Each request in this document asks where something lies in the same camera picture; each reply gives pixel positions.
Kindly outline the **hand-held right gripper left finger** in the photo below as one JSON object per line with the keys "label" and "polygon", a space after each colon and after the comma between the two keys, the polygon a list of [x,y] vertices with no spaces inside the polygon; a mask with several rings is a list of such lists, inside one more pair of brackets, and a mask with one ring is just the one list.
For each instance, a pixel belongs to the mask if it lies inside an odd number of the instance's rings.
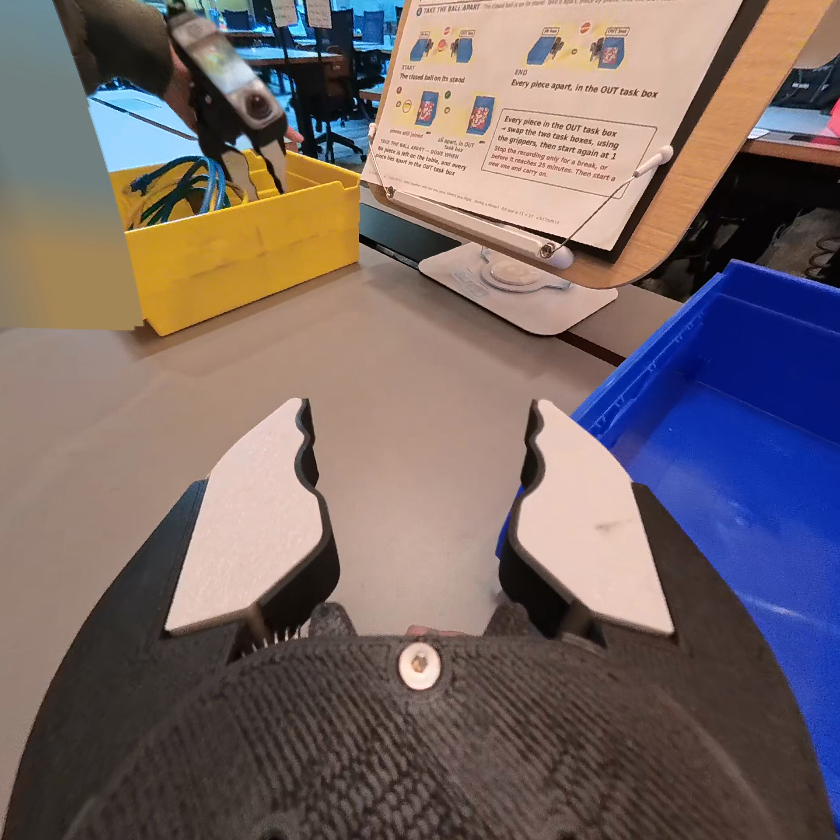
{"label": "hand-held right gripper left finger", "polygon": [[255,641],[293,635],[340,578],[318,489],[309,399],[281,404],[206,480],[164,631],[184,636],[236,623]]}

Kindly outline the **wooden background desk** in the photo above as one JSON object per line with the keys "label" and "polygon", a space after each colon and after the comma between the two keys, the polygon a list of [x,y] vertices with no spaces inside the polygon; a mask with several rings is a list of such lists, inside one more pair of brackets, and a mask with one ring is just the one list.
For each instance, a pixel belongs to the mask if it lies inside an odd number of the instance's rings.
{"label": "wooden background desk", "polygon": [[740,151],[784,161],[838,167],[838,118],[818,110],[770,106]]}

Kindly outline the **yellow plastic bin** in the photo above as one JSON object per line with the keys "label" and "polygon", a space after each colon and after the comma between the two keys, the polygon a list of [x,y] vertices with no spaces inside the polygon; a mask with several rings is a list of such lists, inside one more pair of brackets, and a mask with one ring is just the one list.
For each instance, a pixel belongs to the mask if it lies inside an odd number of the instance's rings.
{"label": "yellow plastic bin", "polygon": [[109,174],[129,247],[143,320],[160,336],[242,308],[303,282],[350,266],[360,257],[361,177],[294,152],[287,153],[286,194],[266,164],[244,151],[257,200],[229,186],[230,206],[195,214],[205,169],[161,224],[141,222],[169,197],[192,159],[134,190],[141,177],[165,168],[146,165]]}

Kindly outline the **white box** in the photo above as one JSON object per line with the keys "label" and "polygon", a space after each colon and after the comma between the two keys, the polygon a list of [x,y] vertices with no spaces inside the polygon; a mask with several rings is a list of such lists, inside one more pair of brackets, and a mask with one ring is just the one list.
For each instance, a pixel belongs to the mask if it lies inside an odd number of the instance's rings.
{"label": "white box", "polygon": [[513,326],[538,336],[568,331],[615,299],[617,290],[576,286],[476,244],[423,259],[419,271]]}

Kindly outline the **wooden background table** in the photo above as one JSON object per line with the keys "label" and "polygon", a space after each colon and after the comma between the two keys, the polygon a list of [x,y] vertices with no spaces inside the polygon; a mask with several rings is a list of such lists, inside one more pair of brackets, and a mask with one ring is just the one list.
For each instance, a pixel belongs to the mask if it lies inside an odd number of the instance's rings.
{"label": "wooden background table", "polygon": [[322,78],[326,81],[351,79],[350,60],[341,53],[269,46],[235,47],[245,63],[259,75],[263,70],[277,70],[294,81],[299,78]]}

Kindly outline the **blue plastic bin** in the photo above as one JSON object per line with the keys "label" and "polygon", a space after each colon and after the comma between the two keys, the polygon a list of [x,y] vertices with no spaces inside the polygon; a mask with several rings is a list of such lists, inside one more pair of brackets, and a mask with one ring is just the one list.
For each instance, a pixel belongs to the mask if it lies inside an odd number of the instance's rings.
{"label": "blue plastic bin", "polygon": [[570,416],[634,483],[675,623],[464,654],[448,830],[838,838],[838,289],[732,262]]}

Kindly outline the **printed instruction sheet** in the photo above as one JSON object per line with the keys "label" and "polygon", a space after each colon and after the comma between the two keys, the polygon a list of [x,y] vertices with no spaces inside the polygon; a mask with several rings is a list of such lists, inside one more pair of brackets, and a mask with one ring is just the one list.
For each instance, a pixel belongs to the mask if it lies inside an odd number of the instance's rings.
{"label": "printed instruction sheet", "polygon": [[741,6],[406,3],[364,177],[613,249]]}

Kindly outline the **wooden document stand board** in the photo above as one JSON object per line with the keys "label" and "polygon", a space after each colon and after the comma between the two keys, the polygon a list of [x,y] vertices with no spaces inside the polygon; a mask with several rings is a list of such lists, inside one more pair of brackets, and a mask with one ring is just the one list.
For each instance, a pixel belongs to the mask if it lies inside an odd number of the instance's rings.
{"label": "wooden document stand board", "polygon": [[744,2],[710,64],[687,115],[668,142],[654,147],[637,166],[639,176],[624,175],[618,186],[645,182],[633,210],[631,231],[612,250],[583,246],[585,222],[569,237],[535,233],[521,225],[490,220],[487,212],[468,213],[414,196],[382,180],[379,158],[371,148],[362,175],[384,208],[430,223],[453,236],[484,247],[481,256],[504,255],[527,266],[528,287],[569,281],[603,290],[642,279],[672,256],[702,206],[747,142],[775,92],[799,61],[815,61],[838,43],[838,2]]}

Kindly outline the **person's left forearm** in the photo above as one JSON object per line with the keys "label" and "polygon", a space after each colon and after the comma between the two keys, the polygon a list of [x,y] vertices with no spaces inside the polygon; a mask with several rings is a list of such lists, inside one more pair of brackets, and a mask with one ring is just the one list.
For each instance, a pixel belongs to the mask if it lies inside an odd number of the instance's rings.
{"label": "person's left forearm", "polygon": [[87,95],[115,79],[162,99],[172,74],[163,16],[135,1],[55,1]]}

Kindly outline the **person's left hand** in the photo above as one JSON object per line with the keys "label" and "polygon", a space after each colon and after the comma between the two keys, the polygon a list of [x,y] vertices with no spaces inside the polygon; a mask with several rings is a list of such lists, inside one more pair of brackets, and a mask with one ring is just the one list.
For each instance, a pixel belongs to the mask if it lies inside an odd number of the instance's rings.
{"label": "person's left hand", "polygon": [[193,133],[197,132],[196,113],[193,107],[193,77],[170,45],[171,77],[162,94],[163,101],[184,122]]}

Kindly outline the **black office chair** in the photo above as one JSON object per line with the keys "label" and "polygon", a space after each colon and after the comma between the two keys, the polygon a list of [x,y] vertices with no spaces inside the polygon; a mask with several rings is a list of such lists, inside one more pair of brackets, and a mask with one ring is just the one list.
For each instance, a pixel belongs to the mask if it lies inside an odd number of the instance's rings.
{"label": "black office chair", "polygon": [[335,163],[338,145],[356,154],[362,163],[368,156],[354,140],[333,128],[335,122],[345,124],[361,120],[367,124],[372,110],[361,99],[361,90],[373,88],[384,80],[381,54],[375,50],[360,52],[357,46],[353,9],[333,12],[327,45],[321,53],[321,74],[316,76],[314,94],[310,98],[310,114],[314,127],[320,131],[314,137],[314,148],[328,163]]}

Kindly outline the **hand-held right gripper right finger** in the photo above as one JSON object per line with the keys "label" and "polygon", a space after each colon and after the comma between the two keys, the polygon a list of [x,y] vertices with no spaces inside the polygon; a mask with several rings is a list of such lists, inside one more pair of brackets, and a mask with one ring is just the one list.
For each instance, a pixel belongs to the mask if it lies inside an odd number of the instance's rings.
{"label": "hand-held right gripper right finger", "polygon": [[521,491],[500,546],[502,590],[540,632],[613,625],[669,638],[675,623],[634,483],[551,401],[529,408]]}

